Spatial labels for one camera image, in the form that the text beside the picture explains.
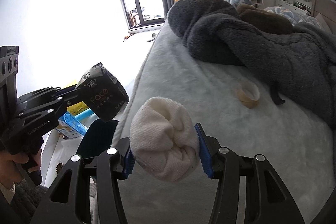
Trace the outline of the person's left hand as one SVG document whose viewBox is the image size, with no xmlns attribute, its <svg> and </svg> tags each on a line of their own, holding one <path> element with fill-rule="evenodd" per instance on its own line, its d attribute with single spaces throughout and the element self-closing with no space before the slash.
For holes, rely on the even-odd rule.
<svg viewBox="0 0 336 224">
<path fill-rule="evenodd" d="M 1 184 L 6 189 L 11 189 L 13 183 L 19 183 L 23 180 L 23 176 L 19 172 L 16 164 L 26 164 L 29 160 L 25 153 L 11 155 L 8 151 L 1 151 Z"/>
</svg>

